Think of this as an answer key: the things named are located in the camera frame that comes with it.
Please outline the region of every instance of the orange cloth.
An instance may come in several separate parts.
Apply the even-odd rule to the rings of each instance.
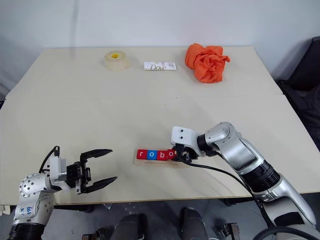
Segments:
[[[189,46],[185,55],[185,64],[194,69],[195,77],[203,83],[212,84],[222,81],[222,73],[228,56],[222,56],[222,46],[203,47],[198,43]]]

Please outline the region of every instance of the blue block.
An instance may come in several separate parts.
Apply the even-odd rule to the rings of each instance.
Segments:
[[[146,154],[146,159],[148,160],[157,160],[157,150],[148,150]]]

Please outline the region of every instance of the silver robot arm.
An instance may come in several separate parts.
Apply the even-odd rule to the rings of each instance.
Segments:
[[[171,144],[175,146],[177,156],[185,161],[214,156],[220,152],[223,159],[250,187],[254,197],[262,203],[275,226],[303,225],[310,232],[315,231],[316,218],[307,202],[231,123],[221,122],[204,134],[174,126]],[[280,238],[281,234],[278,235],[278,239],[301,239]]]
[[[59,147],[55,148],[55,156],[49,158],[49,169],[42,171],[42,164],[40,173],[32,173],[21,181],[20,200],[15,209],[8,240],[41,240],[54,209],[55,192],[75,188],[77,194],[91,193],[117,179],[116,176],[106,178],[86,186],[91,181],[90,168],[86,167],[87,159],[101,157],[112,150],[96,149],[82,153],[80,161],[67,166],[66,159],[59,157]]]

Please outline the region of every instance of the white table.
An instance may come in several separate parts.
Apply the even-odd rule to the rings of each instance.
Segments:
[[[76,58],[68,49],[45,50],[9,94],[0,111],[0,204],[18,202],[19,182],[38,171],[54,145],[67,164],[82,152],[113,149],[88,166],[92,182],[118,176],[90,194],[56,193],[58,204],[248,196],[234,179],[214,171],[133,164],[137,148],[170,148],[174,125],[204,132],[221,121],[233,123],[299,192],[320,191],[319,151],[251,47],[225,48],[232,64],[215,84],[193,79],[182,62],[185,48],[126,48],[129,56],[144,53],[127,73],[111,72],[97,60],[110,50],[77,49]],[[243,55],[252,62],[241,61]],[[175,61],[178,70],[143,71],[138,64],[158,60]],[[261,68],[249,73],[252,65]],[[232,172],[218,157],[197,163]]]

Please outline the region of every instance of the tape roll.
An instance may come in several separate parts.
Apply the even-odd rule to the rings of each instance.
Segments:
[[[112,71],[121,71],[129,66],[129,61],[123,51],[110,51],[104,58],[107,68]]]

